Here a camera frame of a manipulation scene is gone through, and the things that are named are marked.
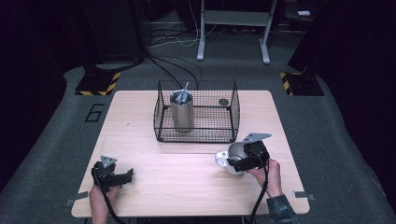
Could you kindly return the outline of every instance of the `metal bracket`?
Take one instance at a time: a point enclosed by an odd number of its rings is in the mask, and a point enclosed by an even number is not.
[[[316,198],[313,194],[307,194],[305,191],[293,191],[295,198],[306,198],[308,201],[314,201]]]
[[[108,166],[112,165],[114,162],[117,161],[117,159],[113,159],[113,158],[106,157],[106,156],[101,156],[100,159],[102,161],[104,168],[107,168]]]
[[[87,197],[88,197],[88,191],[78,193],[75,195],[74,199],[67,199],[66,202],[64,203],[64,206],[65,207],[72,206],[76,200],[87,198]]]
[[[255,143],[271,136],[272,135],[270,133],[250,133],[248,136],[245,137],[242,143]]]

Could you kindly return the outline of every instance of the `small round object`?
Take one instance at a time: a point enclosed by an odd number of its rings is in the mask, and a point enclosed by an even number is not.
[[[228,100],[227,99],[219,99],[219,104],[220,105],[228,105]]]

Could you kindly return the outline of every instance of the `black speaker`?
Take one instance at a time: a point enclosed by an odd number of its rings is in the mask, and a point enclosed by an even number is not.
[[[149,22],[138,0],[80,0],[103,63],[142,62]]]

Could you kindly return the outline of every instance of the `cable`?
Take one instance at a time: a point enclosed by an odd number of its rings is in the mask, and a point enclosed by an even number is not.
[[[105,202],[106,202],[108,211],[110,212],[111,216],[112,216],[112,217],[114,218],[114,220],[116,220],[118,223],[120,223],[120,224],[126,224],[126,223],[123,222],[119,217],[117,217],[116,213],[115,213],[114,210],[113,210],[113,207],[111,206],[110,200],[108,199],[105,190],[103,189],[103,187],[102,187],[100,181],[98,180],[97,173],[96,173],[97,170],[96,170],[96,169],[93,169],[93,171],[94,171],[94,173],[95,173],[95,175],[94,175],[95,182],[98,184],[100,191],[102,191],[102,194],[103,194],[103,197],[105,198]]]
[[[201,84],[201,80],[202,80],[202,70],[201,70],[201,68],[200,68],[198,65],[196,65],[195,63],[189,62],[189,61],[187,61],[187,60],[178,58],[178,57],[172,57],[172,56],[162,56],[162,57],[164,57],[164,58],[178,59],[178,60],[183,61],[183,62],[185,62],[185,63],[190,63],[190,64],[194,65],[196,68],[198,68],[198,70],[199,70],[199,72],[200,72],[199,81],[198,81],[197,87],[196,87],[196,90],[198,90],[198,86]]]
[[[152,58],[155,58],[155,59],[157,59],[157,60],[163,61],[163,62],[165,62],[165,63],[170,63],[170,64],[172,64],[172,65],[174,65],[174,66],[176,66],[176,67],[178,67],[178,68],[180,68],[180,69],[183,69],[183,70],[186,71],[187,73],[189,73],[189,74],[194,78],[194,80],[195,80],[195,83],[196,83],[195,89],[196,89],[196,90],[198,89],[199,82],[198,82],[196,76],[195,76],[192,72],[190,72],[190,71],[187,70],[186,68],[184,68],[184,67],[182,67],[182,66],[180,66],[180,65],[177,65],[177,64],[175,64],[175,63],[171,63],[171,62],[168,62],[168,61],[166,61],[166,60],[164,60],[164,59],[160,59],[160,58],[157,58],[157,57],[154,57],[154,56],[151,56],[151,57],[152,57]]]
[[[267,191],[268,173],[269,173],[270,166],[268,165],[268,170],[265,169],[265,164],[262,161],[262,158],[260,158],[260,156],[257,155],[257,153],[254,152],[253,150],[250,150],[249,152],[253,153],[259,159],[260,163],[262,164],[262,169],[264,170],[264,173],[265,173],[265,181],[262,184],[262,191],[260,192],[260,195],[259,195],[259,198],[257,199],[256,204],[254,204],[253,211],[251,212],[251,215],[250,215],[250,220],[247,222],[247,224],[253,224],[253,220],[254,220],[254,222],[256,222],[255,216],[256,216],[257,209],[259,208],[259,205],[262,202],[262,198],[264,197],[265,191]]]
[[[180,23],[178,24],[180,26],[180,33],[175,34],[175,35],[166,35],[165,34],[165,30],[160,29],[159,31],[163,31],[163,33],[159,33],[157,36],[158,38],[156,39],[152,39],[149,41],[149,49],[152,48],[156,48],[159,47],[161,45],[165,45],[165,44],[181,44],[183,47],[190,47],[192,46],[199,38],[198,38],[198,30],[197,30],[197,35],[194,37],[193,40],[181,40],[181,38],[184,38],[186,36],[188,36],[187,30],[183,30],[183,25],[182,25],[182,21],[180,20]],[[175,39],[177,41],[173,41],[173,42],[165,42],[166,40],[169,39]],[[186,42],[192,42],[190,45],[183,45],[182,43],[186,43]]]
[[[152,59],[152,57],[151,57],[150,54],[148,55],[148,58],[149,58],[153,63],[155,63],[157,66],[159,66],[159,67],[163,70],[163,72],[173,81],[173,83],[175,83],[175,85],[176,85],[178,88],[183,89],[183,86],[177,81],[177,79],[176,79],[168,70],[166,70],[164,67],[160,66],[157,62],[155,62],[155,61]]]
[[[222,0],[222,2],[221,2],[221,9],[220,9],[220,11],[222,11],[223,8],[224,8],[224,0]],[[215,30],[216,26],[217,26],[217,24],[215,24],[215,25],[213,26],[213,28],[205,35],[205,38],[206,38],[207,36],[209,36],[209,35],[212,33],[213,30]]]
[[[181,46],[186,47],[186,48],[187,47],[191,47],[193,44],[195,44],[195,42],[197,42],[197,40],[199,40],[198,25],[197,25],[197,21],[195,20],[194,14],[192,13],[191,0],[189,0],[189,7],[190,7],[190,12],[191,12],[191,15],[192,15],[192,19],[194,20],[194,24],[195,24],[196,36],[195,36],[195,39],[192,41],[192,43],[189,44],[189,45],[183,45],[180,42]]]
[[[151,31],[151,36],[153,36],[153,38],[149,41],[149,46],[153,46],[154,44],[161,44],[163,43],[163,41],[168,40],[168,39],[178,39],[178,38],[183,38],[188,36],[188,34],[186,33],[186,31],[183,31],[182,26],[180,25],[180,31],[177,34],[173,34],[173,35],[167,35],[166,32],[167,31],[175,31],[175,28],[178,25],[174,26],[174,28],[171,29],[155,29]]]

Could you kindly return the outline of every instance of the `wooden table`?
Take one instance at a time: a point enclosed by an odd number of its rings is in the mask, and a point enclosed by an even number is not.
[[[274,100],[269,91],[238,91],[241,119],[236,141],[249,133],[264,139],[271,158],[281,164],[282,188],[298,214],[309,211]],[[118,159],[117,174],[134,168],[133,181],[120,190],[114,210],[120,217],[248,216],[261,187],[249,174],[235,176],[215,163],[230,144],[161,143],[155,138],[156,91],[117,91],[108,110],[78,192],[92,187],[91,168],[100,156]],[[268,214],[265,199],[257,214]],[[75,201],[74,217],[90,217],[89,199]]]

